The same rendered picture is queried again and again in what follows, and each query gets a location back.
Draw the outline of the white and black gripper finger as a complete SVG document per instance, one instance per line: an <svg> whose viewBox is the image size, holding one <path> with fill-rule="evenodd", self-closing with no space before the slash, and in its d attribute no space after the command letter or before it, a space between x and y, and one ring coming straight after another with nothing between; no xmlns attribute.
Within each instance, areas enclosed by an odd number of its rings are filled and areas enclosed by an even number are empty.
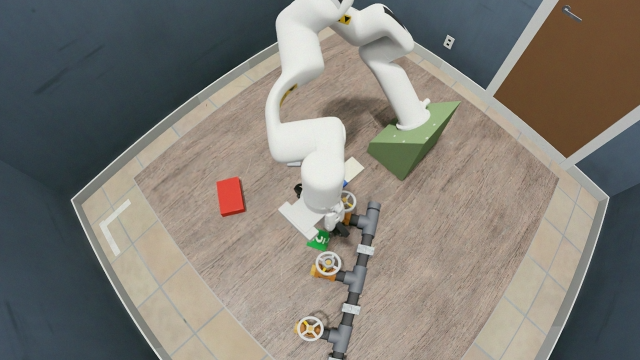
<svg viewBox="0 0 640 360"><path fill-rule="evenodd" d="M301 196L302 190L303 190L303 188L302 188L302 187L300 187L300 186L298 186L298 185L297 185L296 187L294 187L294 191L295 191L295 193L297 193L297 195L296 195L296 196L297 196L297 198L298 198L298 199L300 199L300 196Z"/></svg>
<svg viewBox="0 0 640 360"><path fill-rule="evenodd" d="M328 234L328 237L331 239L331 237L345 237L347 238L350 235L349 231L345 228L345 226L342 224L342 222L338 221L338 223L335 224L334 230L330 231Z"/></svg>

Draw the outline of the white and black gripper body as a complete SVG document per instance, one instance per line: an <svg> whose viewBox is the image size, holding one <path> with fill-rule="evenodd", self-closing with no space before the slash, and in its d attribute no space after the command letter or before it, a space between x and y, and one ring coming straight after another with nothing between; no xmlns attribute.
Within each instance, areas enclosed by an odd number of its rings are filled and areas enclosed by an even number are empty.
<svg viewBox="0 0 640 360"><path fill-rule="evenodd" d="M340 205L343 208L343 211L339 214L335 211L326 214L319 214L324 216L318 221L318 223L320 223L326 230L333 231L336 223L338 223L338 221L342 223L343 219L345 219L345 206L341 199Z"/></svg>

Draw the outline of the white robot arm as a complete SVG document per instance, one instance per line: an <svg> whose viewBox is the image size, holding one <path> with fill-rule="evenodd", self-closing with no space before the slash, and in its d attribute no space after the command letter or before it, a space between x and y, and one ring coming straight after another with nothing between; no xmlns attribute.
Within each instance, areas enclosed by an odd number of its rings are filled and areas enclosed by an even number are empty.
<svg viewBox="0 0 640 360"><path fill-rule="evenodd" d="M276 34L282 74L269 92L265 121L269 150L281 164L302 162L302 197L284 203L279 214L309 243L326 214L340 214L345 182L345 125L338 117L281 123L282 102L316 79L325 68L318 34L329 27L358 48L397 116L397 129L423 125L431 114L429 98L419 101L406 71L393 60L410 54L414 41L393 12L381 3L360 11L354 0L295 0L278 15ZM315 151L315 152L314 152Z"/></svg>

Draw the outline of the bag of cable ties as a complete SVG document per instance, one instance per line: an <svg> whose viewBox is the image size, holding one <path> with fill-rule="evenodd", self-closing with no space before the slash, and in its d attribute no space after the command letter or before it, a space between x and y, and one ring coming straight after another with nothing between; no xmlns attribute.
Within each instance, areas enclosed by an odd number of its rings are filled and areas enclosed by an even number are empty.
<svg viewBox="0 0 640 360"><path fill-rule="evenodd" d="M355 177L357 177L365 169L354 157L349 158L344 163L345 165L345 178L343 188L350 183Z"/></svg>

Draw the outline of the green tag with silver chain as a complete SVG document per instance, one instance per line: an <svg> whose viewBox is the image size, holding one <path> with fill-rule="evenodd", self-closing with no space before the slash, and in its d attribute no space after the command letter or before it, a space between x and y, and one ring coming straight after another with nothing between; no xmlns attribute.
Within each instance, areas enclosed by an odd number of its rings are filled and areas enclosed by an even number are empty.
<svg viewBox="0 0 640 360"><path fill-rule="evenodd" d="M318 229L318 235L311 243L307 241L307 246L325 252L329 244L329 232Z"/></svg>

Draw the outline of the red flat block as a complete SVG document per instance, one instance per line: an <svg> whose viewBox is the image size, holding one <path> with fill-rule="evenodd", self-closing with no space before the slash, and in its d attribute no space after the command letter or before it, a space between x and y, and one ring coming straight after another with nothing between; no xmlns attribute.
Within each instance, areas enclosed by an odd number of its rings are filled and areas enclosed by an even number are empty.
<svg viewBox="0 0 640 360"><path fill-rule="evenodd" d="M217 181L216 186L222 217L246 212L239 177Z"/></svg>

